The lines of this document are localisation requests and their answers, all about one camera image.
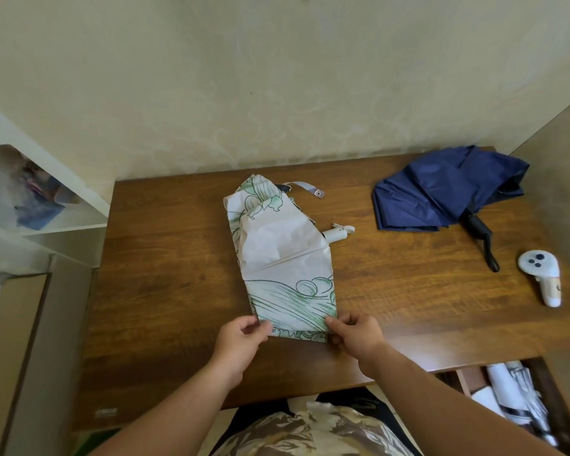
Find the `floor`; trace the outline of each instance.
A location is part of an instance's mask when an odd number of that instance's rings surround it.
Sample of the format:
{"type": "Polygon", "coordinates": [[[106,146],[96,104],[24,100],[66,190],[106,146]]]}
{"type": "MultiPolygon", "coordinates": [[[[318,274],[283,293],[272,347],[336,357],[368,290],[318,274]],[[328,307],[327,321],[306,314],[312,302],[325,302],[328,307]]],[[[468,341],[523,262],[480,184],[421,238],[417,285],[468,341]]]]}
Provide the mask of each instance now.
{"type": "MultiPolygon", "coordinates": [[[[397,418],[397,421],[399,422],[399,424],[401,425],[401,427],[403,428],[403,430],[405,431],[407,436],[410,437],[410,440],[415,445],[416,442],[411,437],[410,432],[403,425],[401,418],[399,417],[399,415],[397,414],[397,412],[395,411],[393,406],[390,404],[390,402],[387,400],[387,398],[384,396],[384,394],[382,393],[380,388],[376,384],[374,384],[374,385],[369,385],[368,389],[376,397],[378,397],[380,400],[382,400],[384,403],[386,403],[388,405],[388,407],[391,409],[391,411],[393,412],[393,414],[397,418]]],[[[317,397],[317,395],[309,395],[306,397],[290,398],[288,400],[289,409],[293,413],[297,413],[299,411],[302,411],[306,408],[306,402],[313,401],[316,397],[317,397]]],[[[235,412],[236,412],[236,408],[231,408],[229,410],[222,410],[219,412],[218,417],[216,418],[215,422],[213,423],[213,427],[211,428],[211,430],[209,430],[209,433],[205,437],[205,441],[203,442],[203,445],[200,447],[200,451],[199,451],[198,456],[208,456],[209,455],[209,452],[213,449],[213,446],[218,442],[219,438],[222,436],[224,431],[228,428],[228,425],[232,421],[232,417],[235,415],[235,412]]]]}

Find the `navy blue umbrella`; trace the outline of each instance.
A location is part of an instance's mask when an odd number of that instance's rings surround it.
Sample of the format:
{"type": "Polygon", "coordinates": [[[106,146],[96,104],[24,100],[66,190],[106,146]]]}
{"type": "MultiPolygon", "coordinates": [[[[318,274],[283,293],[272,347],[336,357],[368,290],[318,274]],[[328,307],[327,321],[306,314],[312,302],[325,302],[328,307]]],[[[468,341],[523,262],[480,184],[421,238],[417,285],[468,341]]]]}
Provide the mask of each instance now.
{"type": "Polygon", "coordinates": [[[492,232],[475,215],[482,207],[523,195],[520,182],[529,165],[477,146],[443,149],[418,158],[376,184],[373,192],[380,230],[438,231],[461,222],[484,240],[488,266],[492,232]]]}

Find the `wooden table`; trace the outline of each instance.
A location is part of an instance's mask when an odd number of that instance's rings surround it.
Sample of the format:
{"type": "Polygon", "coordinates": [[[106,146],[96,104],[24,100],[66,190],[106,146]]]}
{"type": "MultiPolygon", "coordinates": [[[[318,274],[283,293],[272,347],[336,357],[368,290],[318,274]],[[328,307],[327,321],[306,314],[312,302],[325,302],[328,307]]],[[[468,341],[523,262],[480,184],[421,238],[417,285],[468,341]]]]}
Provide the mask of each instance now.
{"type": "MultiPolygon", "coordinates": [[[[118,182],[84,347],[74,429],[131,422],[202,367],[221,324],[250,314],[224,196],[251,173],[294,188],[320,230],[351,224],[331,245],[338,310],[378,318],[387,339],[428,371],[570,348],[570,268],[560,259],[563,305],[541,303],[517,269],[530,249],[555,251],[524,198],[486,207],[492,273],[456,225],[438,233],[379,231],[371,192],[417,155],[245,169],[118,182]]],[[[368,383],[332,345],[269,338],[225,407],[368,383]]]]}

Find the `forearm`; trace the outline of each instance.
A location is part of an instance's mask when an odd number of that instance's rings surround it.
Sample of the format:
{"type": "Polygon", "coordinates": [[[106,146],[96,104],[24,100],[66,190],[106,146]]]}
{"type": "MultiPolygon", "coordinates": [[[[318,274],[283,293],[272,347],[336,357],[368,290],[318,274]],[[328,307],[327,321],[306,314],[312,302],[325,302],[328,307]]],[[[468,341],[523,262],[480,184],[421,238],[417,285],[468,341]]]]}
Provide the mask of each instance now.
{"type": "Polygon", "coordinates": [[[196,456],[228,391],[228,378],[209,363],[92,456],[196,456]]]}
{"type": "Polygon", "coordinates": [[[559,454],[388,345],[376,352],[373,363],[376,382],[427,456],[559,454]]]}

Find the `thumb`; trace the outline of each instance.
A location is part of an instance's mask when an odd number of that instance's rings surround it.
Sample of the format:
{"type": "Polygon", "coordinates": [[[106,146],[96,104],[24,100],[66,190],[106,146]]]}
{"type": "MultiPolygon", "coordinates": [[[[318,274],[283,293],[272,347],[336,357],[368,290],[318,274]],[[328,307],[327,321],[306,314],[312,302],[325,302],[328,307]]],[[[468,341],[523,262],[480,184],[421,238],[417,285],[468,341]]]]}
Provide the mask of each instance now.
{"type": "Polygon", "coordinates": [[[253,331],[251,337],[255,340],[258,344],[264,342],[266,337],[272,332],[272,323],[266,320],[259,325],[259,327],[253,331]]]}
{"type": "Polygon", "coordinates": [[[338,319],[335,319],[334,317],[330,317],[327,316],[325,317],[325,323],[327,324],[327,327],[334,332],[335,334],[344,337],[346,332],[349,329],[349,326],[342,323],[341,321],[339,321],[338,319]]]}

